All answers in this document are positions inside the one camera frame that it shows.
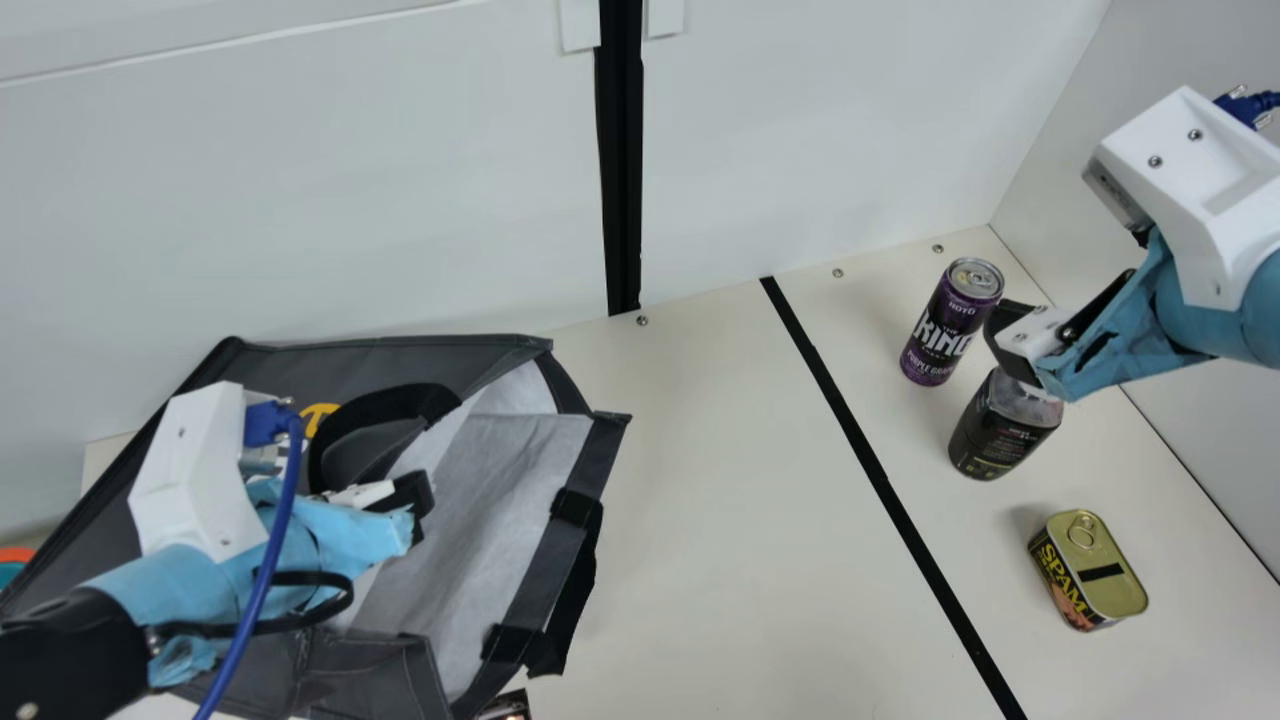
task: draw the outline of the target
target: spam can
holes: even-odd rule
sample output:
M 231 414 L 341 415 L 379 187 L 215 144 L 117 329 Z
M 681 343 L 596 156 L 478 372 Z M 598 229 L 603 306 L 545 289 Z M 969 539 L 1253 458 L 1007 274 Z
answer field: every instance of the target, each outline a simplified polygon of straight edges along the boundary
M 1147 591 L 1101 518 L 1059 512 L 1027 544 L 1062 618 L 1091 632 L 1147 609 Z

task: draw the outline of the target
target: black wall seam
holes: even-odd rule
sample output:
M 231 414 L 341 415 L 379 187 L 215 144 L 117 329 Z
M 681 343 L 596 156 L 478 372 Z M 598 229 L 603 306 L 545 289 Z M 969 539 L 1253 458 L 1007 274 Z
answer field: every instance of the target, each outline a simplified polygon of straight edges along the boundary
M 644 177 L 643 0 L 600 0 L 595 135 L 609 315 L 640 307 L 640 186 Z
M 947 620 L 951 621 L 951 628 L 969 653 L 969 659 L 973 661 L 974 667 L 977 667 L 978 675 L 987 683 L 991 697 L 996 701 L 996 705 L 1005 714 L 1006 719 L 1027 720 L 1027 714 L 1023 712 L 1021 706 L 1018 705 L 1018 698 L 1014 697 L 1014 692 L 1009 688 L 1009 683 L 1005 682 L 1005 676 L 996 667 L 996 661 L 987 653 L 987 647 L 982 643 L 978 630 L 974 629 L 959 598 L 951 591 L 951 585 L 947 584 L 942 569 L 933 560 L 933 553 L 924 544 L 924 538 L 915 529 L 915 524 L 906 512 L 906 507 L 899 500 L 897 493 L 893 492 L 893 486 L 888 482 L 884 466 L 881 465 L 879 457 L 876 456 L 876 451 L 858 424 L 858 419 L 854 418 L 852 410 L 849 409 L 844 395 L 836 387 L 836 380 L 831 377 L 831 372 L 827 369 L 827 364 L 823 363 L 818 348 L 809 341 L 809 336 L 804 332 L 800 319 L 796 316 L 795 310 L 791 309 L 791 304 L 787 301 L 786 295 L 782 293 L 782 288 L 778 287 L 778 282 L 768 277 L 760 278 L 760 284 L 764 287 L 764 293 L 769 296 L 769 301 L 773 302 L 773 309 L 778 313 L 778 319 L 782 320 L 787 333 L 791 334 L 791 341 L 795 342 L 796 350 L 804 357 L 805 365 L 809 366 L 809 373 L 813 374 L 813 379 L 818 383 L 823 397 L 827 398 L 827 405 L 831 406 L 831 411 L 836 415 L 840 428 L 845 432 L 849 446 L 852 447 L 854 455 L 858 456 L 858 461 L 861 464 L 868 479 L 870 479 L 872 489 L 879 496 L 884 511 L 888 514 L 890 520 L 892 520 L 893 527 L 897 528 L 902 543 L 910 551 L 929 589 L 933 591 L 933 597 L 937 598 Z

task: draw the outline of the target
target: black tape line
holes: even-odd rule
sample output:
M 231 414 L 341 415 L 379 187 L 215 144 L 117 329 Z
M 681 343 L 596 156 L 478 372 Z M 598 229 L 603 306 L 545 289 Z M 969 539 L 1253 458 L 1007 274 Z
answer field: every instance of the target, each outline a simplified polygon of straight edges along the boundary
M 823 363 L 818 348 L 809 341 L 808 333 L 804 332 L 800 319 L 796 318 L 795 310 L 791 309 L 791 304 L 787 301 L 786 295 L 782 293 L 782 288 L 778 287 L 778 282 L 768 277 L 760 278 L 760 284 L 764 287 L 764 293 L 769 296 L 769 301 L 773 302 L 773 309 L 778 313 L 782 325 L 791 334 L 791 341 L 795 342 L 796 350 L 804 357 L 805 365 L 809 366 L 809 373 L 813 374 L 814 382 L 818 383 L 818 388 L 822 389 L 822 395 L 827 398 L 827 405 L 831 406 L 832 414 L 836 415 L 836 421 L 845 430 L 845 438 L 849 439 L 849 446 L 863 465 L 863 471 L 867 473 L 867 478 L 872 483 L 872 489 L 879 496 L 884 511 L 888 512 L 890 520 L 897 528 L 897 534 L 901 536 L 906 550 L 911 552 L 916 568 L 920 569 L 920 574 L 924 575 L 929 589 L 933 591 L 933 597 L 942 606 L 947 620 L 951 621 L 951 628 L 969 653 L 969 660 L 973 661 L 974 667 L 978 669 L 978 674 L 987 683 L 991 697 L 995 698 L 996 705 L 1007 720 L 1027 720 L 1027 714 L 1018 705 L 1014 691 L 1009 688 L 1005 676 L 1000 674 L 996 661 L 991 659 L 987 647 L 982 643 L 982 638 L 978 637 L 978 630 L 974 629 L 964 607 L 960 606 L 955 592 L 947 584 L 942 569 L 933 560 L 933 553 L 924 544 L 924 538 L 920 537 L 919 530 L 915 529 L 915 524 L 911 523 L 911 516 L 906 512 L 906 507 L 899 500 L 897 493 L 893 492 L 893 486 L 888 482 L 884 466 L 881 465 L 879 457 L 876 456 L 876 451 L 872 448 L 872 443 L 867 441 L 867 436 L 858 424 L 858 419 L 854 418 L 852 410 L 849 409 L 845 397 L 840 393 L 840 388 L 836 387 L 836 380 L 831 377 L 831 372 L 827 369 L 827 364 Z

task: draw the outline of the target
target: white bracket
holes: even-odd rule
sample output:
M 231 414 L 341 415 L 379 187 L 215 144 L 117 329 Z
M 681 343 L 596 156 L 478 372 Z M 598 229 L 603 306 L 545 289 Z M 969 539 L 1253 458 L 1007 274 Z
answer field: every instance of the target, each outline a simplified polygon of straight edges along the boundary
M 561 47 L 579 53 L 600 46 L 600 3 L 609 0 L 559 0 Z
M 1046 355 L 1062 348 L 1057 328 L 1075 315 L 1074 310 L 1041 305 L 1018 322 L 996 333 L 996 345 L 1006 352 L 1025 357 L 1032 365 Z
M 1258 265 L 1280 247 L 1280 150 L 1189 87 L 1094 151 L 1155 220 L 1187 305 L 1236 310 Z
M 649 0 L 645 35 L 667 37 L 685 32 L 685 0 Z
M 142 555 L 183 543 L 224 562 L 266 542 L 239 471 L 244 409 L 266 397 L 220 382 L 169 401 L 129 492 Z

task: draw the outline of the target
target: velcro strap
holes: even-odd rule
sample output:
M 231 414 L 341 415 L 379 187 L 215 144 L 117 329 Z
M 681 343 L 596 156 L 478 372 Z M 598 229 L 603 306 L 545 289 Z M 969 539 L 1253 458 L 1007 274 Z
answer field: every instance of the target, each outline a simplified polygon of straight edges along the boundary
M 599 515 L 600 509 L 600 501 L 561 488 L 552 501 L 552 520 L 563 520 L 573 527 L 585 528 L 593 516 Z

